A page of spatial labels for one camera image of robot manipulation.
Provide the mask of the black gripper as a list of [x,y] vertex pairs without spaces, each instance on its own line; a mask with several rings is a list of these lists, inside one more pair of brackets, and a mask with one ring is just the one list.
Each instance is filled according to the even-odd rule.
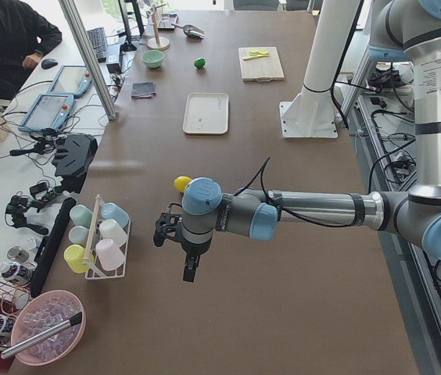
[[181,247],[186,253],[183,281],[192,283],[199,266],[199,257],[210,249],[212,230],[196,233],[181,223]]

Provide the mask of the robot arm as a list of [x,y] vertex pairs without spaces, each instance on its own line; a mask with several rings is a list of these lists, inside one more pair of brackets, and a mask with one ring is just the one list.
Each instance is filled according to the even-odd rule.
[[416,183],[407,191],[342,194],[349,174],[334,134],[325,93],[360,9],[359,1],[323,4],[301,93],[281,106],[285,134],[302,137],[283,175],[287,191],[244,187],[226,194],[209,178],[185,188],[174,240],[185,250],[184,279],[193,281],[214,231],[266,241],[278,221],[323,227],[367,226],[397,234],[441,260],[441,1],[376,1],[370,51],[374,60],[414,65]]

